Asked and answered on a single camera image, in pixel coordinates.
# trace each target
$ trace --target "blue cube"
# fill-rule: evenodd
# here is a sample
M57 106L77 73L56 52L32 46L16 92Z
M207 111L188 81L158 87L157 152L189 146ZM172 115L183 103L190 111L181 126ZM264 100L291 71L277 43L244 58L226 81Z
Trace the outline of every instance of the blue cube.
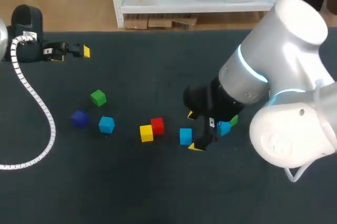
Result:
M220 136L224 136L231 131L232 125L230 123L226 123L221 121L217 125L217 132Z
M187 145L187 146L192 144L192 129L191 128L181 128L180 129L180 144Z
M72 124L76 128L84 128L89 123L89 115L83 111L76 111L71 116Z
M103 116L98 126L102 133L111 134L115 128L115 121L111 117Z

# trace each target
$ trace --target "dark table surface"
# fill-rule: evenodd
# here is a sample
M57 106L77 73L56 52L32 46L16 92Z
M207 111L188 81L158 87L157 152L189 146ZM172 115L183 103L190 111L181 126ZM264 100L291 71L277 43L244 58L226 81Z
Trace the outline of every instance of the dark table surface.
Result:
M337 157L290 183L250 144L249 123L263 101L208 151L179 145L180 128L202 132L202 121L186 119L184 88L211 80L248 32L47 34L85 43L92 58L21 64L57 134L38 164L0 171L0 223L336 223ZM330 30L321 48L334 78L336 38ZM48 123L10 63L0 64L0 86L0 164L26 162L47 145ZM100 108L90 100L97 89L107 96ZM90 115L85 129L70 123L79 109ZM115 119L112 135L99 132L101 116ZM165 136L143 144L139 126L155 117L164 118Z

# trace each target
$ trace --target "green block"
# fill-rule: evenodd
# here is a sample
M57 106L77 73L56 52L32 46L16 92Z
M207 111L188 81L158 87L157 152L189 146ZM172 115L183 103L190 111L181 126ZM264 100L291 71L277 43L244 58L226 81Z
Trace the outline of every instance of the green block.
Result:
M101 90L97 90L91 94L91 100L93 103L97 106L100 107L104 103L106 103L106 97L105 94Z
M238 115L235 115L233 119L231 119L230 124L232 125L232 127L234 127L237 124L238 119L239 119Z

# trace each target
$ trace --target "white cable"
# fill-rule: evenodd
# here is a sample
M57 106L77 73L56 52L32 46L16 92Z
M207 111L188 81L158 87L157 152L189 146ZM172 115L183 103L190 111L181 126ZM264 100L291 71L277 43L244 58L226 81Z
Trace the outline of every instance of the white cable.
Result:
M49 125L51 127L51 137L50 137L49 143L48 143L47 147L45 148L45 150L35 159L33 159L31 161L28 161L28 162L25 162L23 164L19 164L19 165L0 165L0 170L17 170L17 169L26 168L26 167L29 167L31 165L36 164L37 162L41 161L49 153L49 151L52 149L54 141L55 141L56 128L55 128L53 116L49 112L47 106L41 100L39 95L36 93L36 91L34 91L34 89L30 86L30 84L28 83L26 78L23 76L23 74L21 72L21 69L19 67L19 64L17 62L17 57L16 57L17 45L21 42L28 42L28 41L33 41L33 40L36 40L36 39L34 39L30 36L18 36L16 38L14 38L13 41L12 41L12 45L11 45L11 58L12 58L13 67L14 67L14 70L17 74L17 77L20 79L21 83L28 90L28 92L34 97L36 102L39 104L39 106L41 107L41 109L45 113L45 115L47 117L47 120L49 121Z
M306 165L303 165L302 167L299 168L299 170L296 172L295 176L293 176L290 172L290 169L289 168L285 168L284 171L285 171L285 174L286 176L288 177L288 179L293 182L293 183L296 183L300 177L303 175L303 173L305 172L305 170L313 163L314 161L312 162L308 162Z

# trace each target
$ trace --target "red cube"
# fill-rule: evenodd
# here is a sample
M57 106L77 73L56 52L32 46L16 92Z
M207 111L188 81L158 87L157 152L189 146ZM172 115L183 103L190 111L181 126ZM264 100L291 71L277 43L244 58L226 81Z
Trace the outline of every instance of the red cube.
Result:
M164 134L164 123L163 118L151 119L152 132L153 135L163 135Z

